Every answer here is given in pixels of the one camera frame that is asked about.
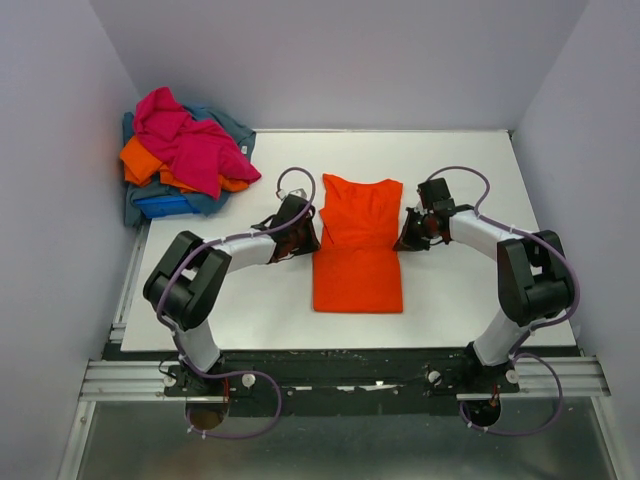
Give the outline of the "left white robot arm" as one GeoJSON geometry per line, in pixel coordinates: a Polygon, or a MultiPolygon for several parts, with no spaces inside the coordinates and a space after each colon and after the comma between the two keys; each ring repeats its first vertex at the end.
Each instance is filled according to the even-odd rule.
{"type": "Polygon", "coordinates": [[[318,251],[314,215],[310,200],[290,193],[275,214],[245,232],[210,241],[191,231],[179,233],[159,260],[143,297],[169,330],[187,382],[197,393],[214,393],[226,377],[218,367],[222,352],[208,326],[226,276],[318,251]]]}

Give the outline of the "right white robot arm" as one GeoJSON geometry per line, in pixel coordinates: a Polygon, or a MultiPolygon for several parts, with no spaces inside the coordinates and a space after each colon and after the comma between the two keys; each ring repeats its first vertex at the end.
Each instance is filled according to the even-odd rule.
{"type": "Polygon", "coordinates": [[[464,349],[452,378],[455,387],[480,392],[511,364],[529,336],[574,306],[575,274],[555,232],[508,227],[482,215],[477,206],[458,205],[443,178],[420,183],[417,193],[419,203],[407,210],[396,251],[428,251],[456,242],[496,262],[500,309],[464,349]]]}

